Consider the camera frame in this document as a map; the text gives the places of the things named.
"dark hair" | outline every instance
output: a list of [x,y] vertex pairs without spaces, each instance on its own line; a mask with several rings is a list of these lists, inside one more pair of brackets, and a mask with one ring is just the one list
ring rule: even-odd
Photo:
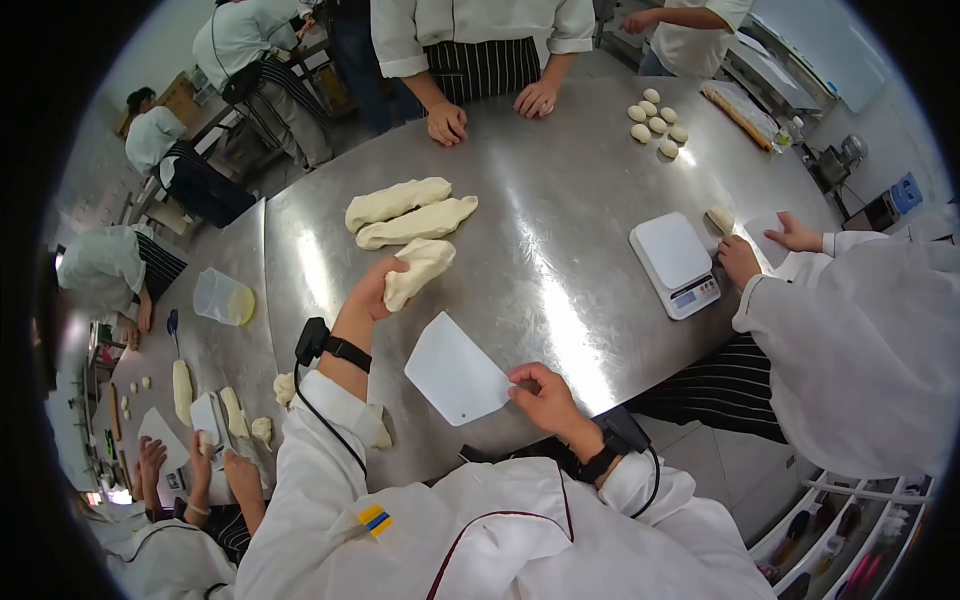
[[149,87],[141,87],[133,94],[127,96],[127,111],[131,115],[137,114],[140,112],[140,105],[143,104],[143,101],[147,98],[153,98],[154,96],[156,96],[156,92]]

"black cable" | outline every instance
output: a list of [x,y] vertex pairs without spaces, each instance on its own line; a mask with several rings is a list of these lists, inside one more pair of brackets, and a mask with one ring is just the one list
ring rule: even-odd
[[360,460],[360,457],[357,456],[357,453],[353,450],[353,448],[350,446],[350,444],[347,444],[347,440],[344,440],[343,436],[341,436],[340,433],[337,432],[337,430],[333,428],[333,425],[331,425],[331,424],[329,423],[329,421],[327,421],[326,419],[324,419],[323,416],[321,416],[321,414],[317,412],[317,409],[314,408],[313,405],[310,404],[310,402],[307,402],[307,401],[306,401],[306,398],[303,397],[303,394],[300,393],[300,383],[297,381],[299,374],[300,374],[300,363],[299,363],[299,362],[295,362],[295,363],[294,363],[293,376],[294,376],[294,390],[297,391],[297,396],[300,396],[300,399],[303,400],[303,403],[306,404],[306,407],[310,409],[310,412],[312,412],[314,415],[316,415],[316,416],[317,416],[317,419],[319,419],[321,423],[323,423],[324,425],[326,425],[326,428],[329,429],[329,430],[333,433],[333,435],[335,435],[335,436],[337,437],[338,440],[340,440],[340,443],[344,445],[344,447],[345,447],[345,448],[347,449],[347,451],[350,453],[350,456],[352,456],[352,457],[356,460],[357,465],[359,465],[359,466],[360,466],[360,469],[363,470],[363,477],[364,477],[364,479],[366,479],[366,478],[367,478],[367,466],[363,464],[363,461]]
[[657,451],[654,450],[653,446],[647,446],[647,449],[650,450],[650,455],[654,457],[654,470],[657,473],[657,477],[654,479],[654,492],[650,494],[650,498],[647,500],[647,503],[643,505],[643,508],[636,511],[630,518],[637,518],[643,514],[643,511],[650,508],[650,505],[654,503],[654,498],[657,497],[657,491],[660,490],[660,459],[657,457]]

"elongated dough log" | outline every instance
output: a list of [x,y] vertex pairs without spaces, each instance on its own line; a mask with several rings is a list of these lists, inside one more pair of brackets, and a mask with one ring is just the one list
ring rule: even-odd
[[442,177],[409,180],[366,196],[357,196],[347,208],[347,229],[356,233],[365,223],[379,223],[403,214],[411,208],[438,203],[453,190]]
[[357,246],[376,250],[387,244],[409,244],[415,239],[435,240],[455,230],[477,207],[477,197],[447,198],[418,208],[387,223],[374,223],[357,234]]
[[190,404],[193,403],[193,386],[190,384],[190,370],[186,363],[179,360],[174,363],[174,409],[177,418],[187,427],[193,427],[190,417]]
[[453,263],[457,250],[444,240],[416,240],[407,244],[396,257],[410,264],[406,273],[390,271],[387,274],[383,303],[395,313],[420,291],[427,281],[446,271]]
[[233,388],[224,388],[220,391],[220,399],[227,406],[227,429],[234,438],[248,438],[250,429],[247,428],[247,420],[240,410],[240,400],[237,399],[236,392]]

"right hand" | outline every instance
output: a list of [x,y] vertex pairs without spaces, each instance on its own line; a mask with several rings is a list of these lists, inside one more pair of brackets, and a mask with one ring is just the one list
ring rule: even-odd
[[767,229],[763,235],[793,252],[823,252],[824,237],[801,223],[789,212],[778,212],[783,223],[783,233]]
[[467,114],[464,110],[447,100],[438,102],[427,109],[426,131],[445,146],[459,144],[467,139]]

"jeans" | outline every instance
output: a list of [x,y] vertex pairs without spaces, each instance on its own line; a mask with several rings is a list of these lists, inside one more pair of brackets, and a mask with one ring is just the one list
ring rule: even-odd
[[[377,134],[394,124],[390,104],[380,86],[380,65],[373,50],[369,19],[344,18],[333,21],[333,51],[353,99],[360,108],[360,117]],[[400,79],[390,79],[394,87],[400,115],[406,121],[423,116],[420,101]]]
[[640,77],[677,77],[666,70],[666,67],[660,62],[660,57],[653,51],[653,48],[643,55],[643,59],[640,61],[640,68],[636,73]]

